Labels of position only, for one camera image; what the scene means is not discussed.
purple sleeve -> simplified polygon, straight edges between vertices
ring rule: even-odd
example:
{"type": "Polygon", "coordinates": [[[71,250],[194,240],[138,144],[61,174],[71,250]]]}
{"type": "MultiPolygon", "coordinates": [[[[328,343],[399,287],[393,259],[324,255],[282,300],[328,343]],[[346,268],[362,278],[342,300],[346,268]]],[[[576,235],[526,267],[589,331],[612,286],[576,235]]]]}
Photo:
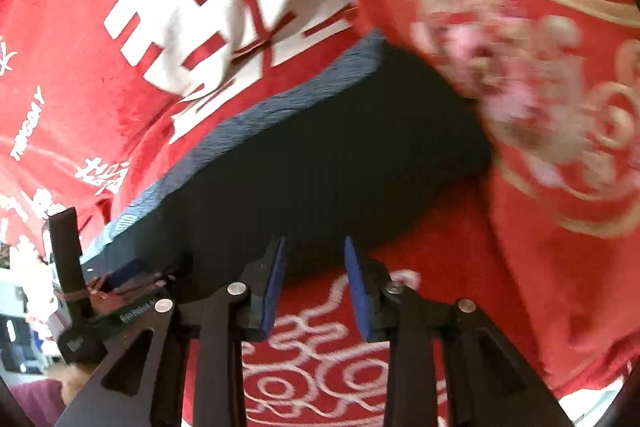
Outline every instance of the purple sleeve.
{"type": "Polygon", "coordinates": [[[47,378],[10,387],[9,390],[35,427],[53,427],[65,410],[62,382],[47,378]]]}

blue fabric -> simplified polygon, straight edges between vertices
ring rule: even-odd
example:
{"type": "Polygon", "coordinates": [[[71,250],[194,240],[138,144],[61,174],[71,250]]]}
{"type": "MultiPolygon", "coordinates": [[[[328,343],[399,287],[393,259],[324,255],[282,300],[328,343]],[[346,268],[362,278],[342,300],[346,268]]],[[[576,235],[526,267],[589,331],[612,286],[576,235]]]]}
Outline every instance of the blue fabric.
{"type": "Polygon", "coordinates": [[[213,129],[167,174],[144,190],[85,250],[81,264],[102,253],[106,245],[135,222],[155,210],[167,195],[188,182],[215,158],[300,110],[311,107],[358,83],[382,60],[384,37],[371,32],[359,40],[315,78],[263,100],[213,129]]]}

blue gripper pad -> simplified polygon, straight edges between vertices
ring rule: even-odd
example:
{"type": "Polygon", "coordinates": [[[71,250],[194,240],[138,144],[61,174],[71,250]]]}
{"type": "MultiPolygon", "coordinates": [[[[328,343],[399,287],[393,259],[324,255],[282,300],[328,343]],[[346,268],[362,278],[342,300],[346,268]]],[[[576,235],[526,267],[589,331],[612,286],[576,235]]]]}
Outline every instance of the blue gripper pad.
{"type": "Polygon", "coordinates": [[[347,237],[344,242],[344,265],[349,277],[349,292],[353,303],[353,314],[356,317],[358,331],[365,342],[368,342],[371,334],[369,325],[369,305],[367,293],[362,278],[362,269],[358,262],[358,254],[353,246],[351,237],[347,237]]]}
{"type": "Polygon", "coordinates": [[[271,334],[273,324],[276,321],[276,309],[278,307],[280,293],[282,293],[282,283],[284,282],[284,275],[287,266],[285,245],[286,239],[284,237],[280,238],[278,249],[273,260],[273,267],[271,268],[269,282],[267,283],[267,289],[264,292],[260,331],[265,335],[265,338],[271,334]]]}

screw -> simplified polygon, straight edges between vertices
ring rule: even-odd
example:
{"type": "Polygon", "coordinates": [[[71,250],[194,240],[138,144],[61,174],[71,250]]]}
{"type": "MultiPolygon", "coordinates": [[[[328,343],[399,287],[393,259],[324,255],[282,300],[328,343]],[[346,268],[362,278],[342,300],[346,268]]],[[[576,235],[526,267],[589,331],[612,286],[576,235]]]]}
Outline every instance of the screw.
{"type": "Polygon", "coordinates": [[[458,308],[460,308],[460,311],[463,313],[473,313],[476,311],[476,303],[471,299],[460,299],[458,308]]]}
{"type": "Polygon", "coordinates": [[[229,286],[226,287],[226,291],[229,295],[242,295],[246,292],[246,284],[242,282],[232,282],[229,286]]]}
{"type": "Polygon", "coordinates": [[[402,290],[404,290],[404,285],[398,281],[389,281],[385,285],[385,290],[388,293],[391,293],[391,295],[398,295],[399,293],[402,293],[402,290]]]}
{"type": "Polygon", "coordinates": [[[158,313],[166,313],[174,307],[174,302],[171,299],[160,299],[156,302],[155,308],[158,313]]]}

white swirl pattern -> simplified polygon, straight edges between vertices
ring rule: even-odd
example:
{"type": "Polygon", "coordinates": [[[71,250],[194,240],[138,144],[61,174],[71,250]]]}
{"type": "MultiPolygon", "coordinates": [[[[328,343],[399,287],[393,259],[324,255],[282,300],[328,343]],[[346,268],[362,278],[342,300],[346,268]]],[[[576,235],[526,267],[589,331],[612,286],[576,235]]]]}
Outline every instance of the white swirl pattern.
{"type": "MultiPolygon", "coordinates": [[[[420,285],[420,274],[414,271],[398,270],[392,277],[413,289],[420,285]]],[[[324,323],[318,320],[338,309],[347,284],[347,277],[343,275],[332,284],[328,299],[322,305],[302,310],[298,315],[277,318],[268,344],[273,350],[292,353],[290,360],[248,363],[256,349],[252,344],[242,344],[244,393],[250,424],[382,425],[388,373],[388,363],[382,359],[386,357],[388,343],[350,345],[347,326],[328,317],[324,323]],[[335,347],[331,346],[336,345],[340,348],[332,351],[335,347]],[[342,377],[340,389],[330,383],[335,384],[336,375],[342,377]],[[314,417],[312,423],[308,422],[310,416],[314,417]]],[[[437,389],[441,404],[447,399],[444,380],[438,382],[437,389]]],[[[442,418],[438,421],[440,427],[446,427],[442,418]]]]}

